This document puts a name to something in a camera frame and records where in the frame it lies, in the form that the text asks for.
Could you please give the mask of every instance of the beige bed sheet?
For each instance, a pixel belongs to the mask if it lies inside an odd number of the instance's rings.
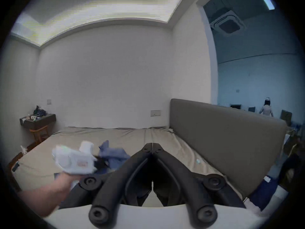
[[[13,176],[21,190],[35,189],[52,182],[54,173],[61,172],[52,158],[52,149],[57,144],[62,144],[78,150],[83,140],[94,143],[93,155],[98,154],[98,146],[106,140],[109,140],[110,148],[122,147],[130,156],[141,150],[146,143],[159,143],[165,151],[176,157],[190,171],[204,175],[212,173],[222,175],[169,128],[102,129],[67,127],[50,136],[19,160],[20,166],[13,173]]]

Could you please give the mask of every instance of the wooden stool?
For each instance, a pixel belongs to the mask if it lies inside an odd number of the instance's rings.
[[[40,132],[45,131],[46,134],[40,135]],[[42,138],[44,138],[44,140],[46,140],[49,137],[49,133],[48,133],[48,126],[44,126],[38,130],[32,130],[30,129],[30,132],[33,133],[34,135],[34,139],[35,139],[35,143],[38,145],[40,143],[42,143]]]

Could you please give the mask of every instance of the light switch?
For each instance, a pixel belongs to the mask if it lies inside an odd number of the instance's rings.
[[[161,110],[151,110],[150,111],[150,116],[160,116],[161,115]]]

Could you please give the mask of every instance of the ceiling air conditioner vent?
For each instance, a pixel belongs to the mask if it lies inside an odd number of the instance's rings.
[[[232,10],[215,19],[210,26],[224,36],[231,36],[246,29],[245,24]]]

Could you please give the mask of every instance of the gray upholstered headboard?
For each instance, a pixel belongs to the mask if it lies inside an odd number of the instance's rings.
[[[243,196],[261,183],[280,153],[286,123],[248,111],[172,99],[170,127]]]

